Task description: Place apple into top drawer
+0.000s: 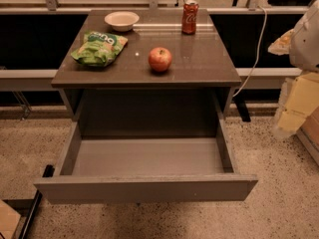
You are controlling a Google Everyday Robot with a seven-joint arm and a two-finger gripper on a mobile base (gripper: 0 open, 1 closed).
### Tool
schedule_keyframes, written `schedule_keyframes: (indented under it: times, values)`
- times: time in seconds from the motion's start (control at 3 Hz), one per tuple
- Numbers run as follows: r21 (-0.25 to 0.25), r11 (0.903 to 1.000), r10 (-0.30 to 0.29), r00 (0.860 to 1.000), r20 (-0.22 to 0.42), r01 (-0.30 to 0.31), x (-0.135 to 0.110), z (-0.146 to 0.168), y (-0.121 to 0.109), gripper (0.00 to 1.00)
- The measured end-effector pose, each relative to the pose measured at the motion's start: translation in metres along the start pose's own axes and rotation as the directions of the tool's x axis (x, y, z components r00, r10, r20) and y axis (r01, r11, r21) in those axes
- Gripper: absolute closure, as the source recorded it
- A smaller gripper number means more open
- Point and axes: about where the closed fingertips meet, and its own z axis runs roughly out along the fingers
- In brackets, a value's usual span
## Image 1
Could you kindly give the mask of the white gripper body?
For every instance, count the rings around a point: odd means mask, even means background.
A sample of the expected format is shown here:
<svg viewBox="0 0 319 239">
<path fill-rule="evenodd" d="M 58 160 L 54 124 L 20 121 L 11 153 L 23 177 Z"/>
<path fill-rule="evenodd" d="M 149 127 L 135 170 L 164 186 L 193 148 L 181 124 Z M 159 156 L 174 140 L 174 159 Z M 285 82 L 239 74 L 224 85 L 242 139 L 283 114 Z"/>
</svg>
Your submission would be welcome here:
<svg viewBox="0 0 319 239">
<path fill-rule="evenodd" d="M 313 4 L 295 25 L 289 58 L 301 70 L 319 72 L 319 4 Z"/>
</svg>

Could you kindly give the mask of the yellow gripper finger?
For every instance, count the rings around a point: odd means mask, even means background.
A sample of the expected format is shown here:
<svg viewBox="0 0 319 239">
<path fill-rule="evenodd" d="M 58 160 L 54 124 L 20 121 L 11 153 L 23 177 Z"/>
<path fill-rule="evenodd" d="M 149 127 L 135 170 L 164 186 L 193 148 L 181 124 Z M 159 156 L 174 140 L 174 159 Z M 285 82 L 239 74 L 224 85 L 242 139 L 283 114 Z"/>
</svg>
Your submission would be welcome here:
<svg viewBox="0 0 319 239">
<path fill-rule="evenodd" d="M 290 53 L 291 37 L 293 33 L 293 30 L 288 30 L 286 33 L 276 39 L 268 47 L 268 52 L 277 56 L 288 55 Z"/>
<path fill-rule="evenodd" d="M 274 135 L 284 139 L 295 134 L 318 107 L 318 73 L 303 74 L 294 80 L 287 78 L 282 85 L 274 116 Z"/>
</svg>

